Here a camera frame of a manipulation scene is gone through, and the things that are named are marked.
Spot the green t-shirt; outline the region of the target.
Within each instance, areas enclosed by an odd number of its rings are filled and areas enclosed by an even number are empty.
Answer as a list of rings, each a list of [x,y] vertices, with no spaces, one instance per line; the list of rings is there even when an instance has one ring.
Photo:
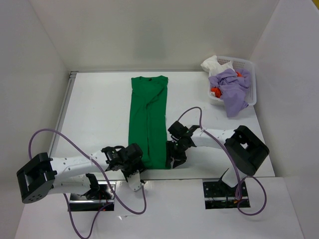
[[[128,143],[142,150],[147,169],[166,167],[166,103],[168,77],[131,78]]]

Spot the purple t-shirt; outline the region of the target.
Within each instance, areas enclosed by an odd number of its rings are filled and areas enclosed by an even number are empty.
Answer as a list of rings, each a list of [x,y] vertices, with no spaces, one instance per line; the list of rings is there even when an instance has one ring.
[[[248,70],[226,69],[208,79],[211,88],[218,88],[221,91],[220,99],[224,102],[229,118],[237,116],[241,110],[248,107],[245,100],[251,86],[251,73]]]

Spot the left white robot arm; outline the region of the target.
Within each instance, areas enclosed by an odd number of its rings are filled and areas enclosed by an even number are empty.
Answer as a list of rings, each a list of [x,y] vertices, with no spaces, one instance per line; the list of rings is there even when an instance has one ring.
[[[24,204],[43,199],[49,194],[73,193],[94,199],[100,186],[95,173],[121,171],[129,187],[137,191],[141,187],[140,173],[146,170],[142,162],[143,152],[136,144],[107,146],[88,157],[49,157],[39,153],[16,175]]]

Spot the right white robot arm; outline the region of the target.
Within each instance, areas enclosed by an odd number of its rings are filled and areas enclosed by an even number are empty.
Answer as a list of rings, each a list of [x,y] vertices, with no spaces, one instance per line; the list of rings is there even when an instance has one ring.
[[[221,176],[219,192],[231,195],[238,182],[246,176],[254,176],[266,157],[268,147],[246,126],[234,130],[202,129],[199,125],[187,128],[175,121],[168,129],[172,140],[166,142],[167,167],[176,168],[187,160],[186,151],[191,147],[226,149],[231,156],[231,169]]]

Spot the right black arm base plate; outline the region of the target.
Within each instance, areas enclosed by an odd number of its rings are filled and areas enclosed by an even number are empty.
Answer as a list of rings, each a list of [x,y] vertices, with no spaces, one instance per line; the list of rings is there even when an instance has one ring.
[[[246,184],[242,183],[242,199],[236,200],[236,187],[230,188],[223,182],[217,180],[203,181],[203,194],[206,210],[212,209],[232,209],[237,208],[239,202],[240,208],[249,208],[250,202]]]

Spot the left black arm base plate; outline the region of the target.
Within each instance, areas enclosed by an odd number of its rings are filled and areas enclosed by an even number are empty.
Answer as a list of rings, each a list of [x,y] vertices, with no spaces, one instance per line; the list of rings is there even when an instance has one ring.
[[[113,211],[115,196],[106,182],[99,181],[99,191],[91,194],[71,194],[69,206],[72,212]]]

